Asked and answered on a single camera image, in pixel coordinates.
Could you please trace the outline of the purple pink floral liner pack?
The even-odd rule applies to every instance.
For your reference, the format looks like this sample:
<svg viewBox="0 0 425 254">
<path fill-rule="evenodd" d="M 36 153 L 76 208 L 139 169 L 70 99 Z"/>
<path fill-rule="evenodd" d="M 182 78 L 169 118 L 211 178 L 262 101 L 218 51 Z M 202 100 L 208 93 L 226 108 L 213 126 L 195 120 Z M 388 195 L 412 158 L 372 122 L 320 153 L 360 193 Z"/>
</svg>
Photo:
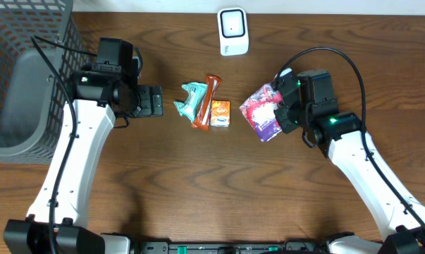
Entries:
<svg viewBox="0 0 425 254">
<path fill-rule="evenodd" d="M 242 115 L 262 142 L 269 141 L 281 132 L 281 127 L 274 114 L 281 101 L 280 92 L 275 91 L 267 83 L 262 85 L 239 107 Z"/>
</svg>

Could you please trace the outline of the teal tissue packet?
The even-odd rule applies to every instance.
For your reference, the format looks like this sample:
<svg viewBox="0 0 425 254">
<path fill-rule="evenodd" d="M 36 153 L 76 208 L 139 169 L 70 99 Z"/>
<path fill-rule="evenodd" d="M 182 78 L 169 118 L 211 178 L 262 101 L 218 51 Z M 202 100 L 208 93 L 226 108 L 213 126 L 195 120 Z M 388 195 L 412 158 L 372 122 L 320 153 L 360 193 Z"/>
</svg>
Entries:
<svg viewBox="0 0 425 254">
<path fill-rule="evenodd" d="M 174 105 L 181 116 L 186 116 L 193 123 L 197 107 L 205 96 L 208 85 L 192 82 L 181 85 L 181 88 L 187 92 L 187 99 L 184 102 L 174 102 Z"/>
</svg>

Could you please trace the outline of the orange-red snack bar wrapper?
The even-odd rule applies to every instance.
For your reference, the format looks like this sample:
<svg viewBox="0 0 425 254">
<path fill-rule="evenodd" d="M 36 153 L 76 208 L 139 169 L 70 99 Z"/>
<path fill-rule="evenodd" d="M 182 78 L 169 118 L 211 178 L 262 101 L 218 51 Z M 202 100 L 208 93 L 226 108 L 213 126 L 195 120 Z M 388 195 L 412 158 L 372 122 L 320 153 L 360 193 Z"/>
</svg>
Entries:
<svg viewBox="0 0 425 254">
<path fill-rule="evenodd" d="M 203 131 L 209 130 L 209 123 L 211 118 L 211 104 L 213 98 L 218 90 L 219 85 L 221 84 L 221 79 L 216 75 L 207 75 L 206 84 L 208 86 L 207 92 L 202 99 L 202 103 L 197 112 L 196 118 L 191 124 L 193 128 L 199 128 Z"/>
</svg>

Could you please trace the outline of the orange tissue pack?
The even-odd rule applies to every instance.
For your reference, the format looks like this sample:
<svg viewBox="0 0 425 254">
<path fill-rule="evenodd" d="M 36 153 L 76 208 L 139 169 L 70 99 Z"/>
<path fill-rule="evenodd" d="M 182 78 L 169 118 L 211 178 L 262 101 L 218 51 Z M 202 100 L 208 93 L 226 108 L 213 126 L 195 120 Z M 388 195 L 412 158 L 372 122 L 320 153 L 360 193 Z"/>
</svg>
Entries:
<svg viewBox="0 0 425 254">
<path fill-rule="evenodd" d="M 214 127 L 229 127 L 230 125 L 230 102 L 213 100 L 211 104 L 210 125 Z"/>
</svg>

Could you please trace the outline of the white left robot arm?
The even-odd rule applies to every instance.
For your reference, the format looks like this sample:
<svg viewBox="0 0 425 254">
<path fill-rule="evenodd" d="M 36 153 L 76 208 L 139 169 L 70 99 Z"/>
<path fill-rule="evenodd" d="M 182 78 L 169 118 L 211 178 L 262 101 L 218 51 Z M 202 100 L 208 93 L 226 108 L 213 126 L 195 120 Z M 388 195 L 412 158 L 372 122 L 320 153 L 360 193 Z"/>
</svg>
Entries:
<svg viewBox="0 0 425 254">
<path fill-rule="evenodd" d="M 137 253 L 123 234 L 87 230 L 92 184 L 104 143 L 118 118 L 162 116 L 161 87 L 139 85 L 142 57 L 125 40 L 103 37 L 96 61 L 59 80 L 66 104 L 49 171 L 24 220 L 10 219 L 11 253 Z"/>
</svg>

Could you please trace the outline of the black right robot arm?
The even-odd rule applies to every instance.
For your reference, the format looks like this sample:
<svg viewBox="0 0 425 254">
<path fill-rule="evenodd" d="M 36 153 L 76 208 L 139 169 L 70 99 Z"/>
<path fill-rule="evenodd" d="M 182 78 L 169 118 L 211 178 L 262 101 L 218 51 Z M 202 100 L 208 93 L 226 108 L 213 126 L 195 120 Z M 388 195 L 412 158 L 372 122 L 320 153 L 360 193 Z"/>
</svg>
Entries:
<svg viewBox="0 0 425 254">
<path fill-rule="evenodd" d="M 282 101 L 275 110 L 284 133 L 302 128 L 302 139 L 318 147 L 350 181 L 378 227 L 382 242 L 353 233 L 327 237 L 318 245 L 327 253 L 425 253 L 425 206 L 402 184 L 379 154 L 362 120 L 341 112 L 325 70 L 295 74 L 287 68 L 275 78 Z"/>
</svg>

